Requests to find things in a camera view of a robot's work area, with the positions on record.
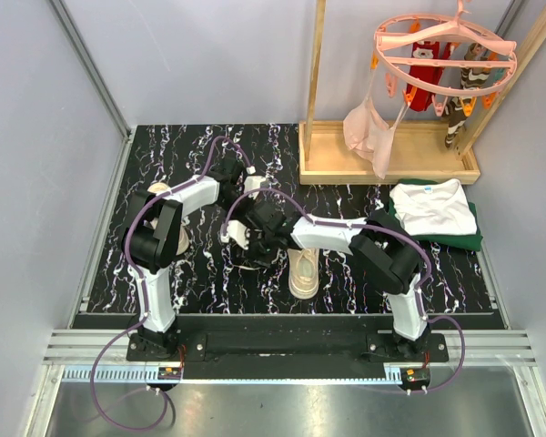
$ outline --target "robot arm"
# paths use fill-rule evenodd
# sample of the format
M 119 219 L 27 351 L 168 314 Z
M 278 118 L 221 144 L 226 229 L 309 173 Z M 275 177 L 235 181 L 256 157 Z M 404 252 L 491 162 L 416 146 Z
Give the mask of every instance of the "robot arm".
M 375 286 L 389 299 L 394 318 L 394 331 L 415 343 L 424 341 L 426 318 L 420 314 L 415 290 L 420 275 L 417 251 L 394 237 L 379 234 L 356 225 L 372 224 L 409 236 L 398 221 L 384 210 L 374 211 L 369 218 L 353 220 L 309 216 L 286 218 L 266 202 L 256 204 L 247 214 L 246 227 L 231 220 L 227 235 L 246 251 L 258 265 L 267 266 L 275 258 L 274 249 L 328 249 L 354 256 L 364 266 Z
M 147 286 L 149 313 L 137 334 L 142 342 L 164 353 L 172 353 L 176 347 L 176 314 L 170 299 L 168 272 L 170 264 L 177 259 L 182 218 L 208 205 L 229 208 L 242 192 L 260 187 L 264 180 L 254 175 L 254 168 L 245 168 L 235 159 L 223 159 L 196 183 L 160 199 L 137 223 L 130 243 L 130 254 L 144 278 L 139 279 L 131 267 L 128 272 L 136 278 L 140 302 L 144 301 L 142 280 Z M 139 190 L 131 198 L 122 229 L 124 252 L 127 231 L 137 214 L 152 198 L 161 194 Z M 247 205 L 252 202 L 253 199 L 247 199 Z

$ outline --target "shoe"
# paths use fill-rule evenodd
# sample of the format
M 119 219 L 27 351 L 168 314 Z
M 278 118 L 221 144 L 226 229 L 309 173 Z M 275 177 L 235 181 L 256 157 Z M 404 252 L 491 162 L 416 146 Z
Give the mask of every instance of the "shoe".
M 170 186 L 168 184 L 165 184 L 164 182 L 157 182 L 155 184 L 152 184 L 147 191 L 150 193 L 158 194 L 163 191 L 166 191 L 170 189 Z M 157 225 L 157 218 L 154 218 L 150 225 L 153 229 L 156 228 Z M 188 247 L 190 246 L 190 238 L 188 237 L 188 234 L 186 232 L 186 228 L 183 224 L 180 223 L 180 235 L 178 236 L 178 249 L 176 251 L 177 255 L 182 255 L 184 252 L 187 251 Z
M 298 299 L 311 299 L 319 288 L 319 249 L 288 249 L 289 290 Z

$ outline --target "folded t-shirt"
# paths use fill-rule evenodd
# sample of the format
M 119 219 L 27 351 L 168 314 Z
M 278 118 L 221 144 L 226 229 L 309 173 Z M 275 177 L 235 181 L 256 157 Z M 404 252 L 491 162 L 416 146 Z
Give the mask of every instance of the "folded t-shirt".
M 436 182 L 431 180 L 423 179 L 401 179 L 401 184 L 411 184 L 411 185 L 432 185 Z M 468 202 L 469 209 L 473 214 L 473 217 L 476 220 L 477 225 L 477 210 L 475 209 L 475 204 Z M 396 217 L 396 209 L 394 207 L 394 202 L 390 199 L 389 203 L 389 214 L 393 217 Z M 460 248 L 466 250 L 481 250 L 481 241 L 483 236 L 481 235 L 480 227 L 477 226 L 477 231 L 474 235 L 413 235 L 412 236 L 417 241 L 430 241 L 433 243 L 444 244 L 446 246 L 451 246 L 453 248 Z
M 458 179 L 441 184 L 398 184 L 390 191 L 397 219 L 409 235 L 473 235 L 475 218 Z

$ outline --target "wooden stand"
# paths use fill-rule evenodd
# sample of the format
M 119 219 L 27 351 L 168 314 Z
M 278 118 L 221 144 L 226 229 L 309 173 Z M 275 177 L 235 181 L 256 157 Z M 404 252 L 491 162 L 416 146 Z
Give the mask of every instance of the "wooden stand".
M 318 0 L 311 76 L 309 81 L 308 119 L 299 123 L 299 182 L 311 184 L 395 184 L 402 178 L 445 181 L 457 178 L 473 184 L 480 168 L 471 149 L 473 142 L 490 121 L 510 92 L 533 54 L 546 38 L 546 6 L 516 52 L 520 62 L 514 78 L 490 109 L 481 112 L 468 131 L 458 135 L 457 146 L 445 148 L 447 124 L 440 121 L 401 122 L 394 136 L 389 171 L 384 179 L 372 171 L 372 164 L 348 150 L 341 121 L 314 121 L 318 90 L 319 58 L 324 27 L 326 0 Z
M 403 121 L 394 136 L 389 172 L 384 179 L 372 164 L 348 150 L 341 121 L 312 123 L 309 160 L 306 160 L 306 123 L 299 123 L 299 182 L 301 184 L 396 184 L 402 178 L 444 182 L 457 178 L 472 184 L 480 176 L 473 151 L 457 160 L 445 148 L 447 125 L 439 121 Z

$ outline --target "black and white marble surface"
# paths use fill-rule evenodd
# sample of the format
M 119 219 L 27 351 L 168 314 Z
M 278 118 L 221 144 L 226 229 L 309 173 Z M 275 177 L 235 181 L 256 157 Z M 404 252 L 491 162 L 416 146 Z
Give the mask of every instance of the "black and white marble surface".
M 308 212 L 321 217 L 354 219 L 388 205 L 388 186 L 301 186 L 298 183 L 297 125 L 140 126 L 117 195 L 106 243 L 99 262 L 88 312 L 137 311 L 135 282 L 127 274 L 119 243 L 127 202 L 134 190 L 163 181 L 170 186 L 187 180 L 204 167 L 214 137 L 237 141 L 258 174 L 291 195 Z M 215 154 L 222 157 L 220 147 Z M 291 206 L 271 198 L 287 213 Z M 337 313 L 388 311 L 382 290 L 351 257 L 323 251 L 319 260 L 319 291 L 308 301 L 298 300 L 288 288 L 288 258 L 280 253 L 270 269 L 240 270 L 231 262 L 230 247 L 220 243 L 218 230 L 225 213 L 206 207 L 187 218 L 191 246 L 170 274 L 173 303 L 180 313 Z M 430 312 L 489 312 L 480 266 L 474 252 L 421 243 L 433 263 L 433 276 L 423 286 Z

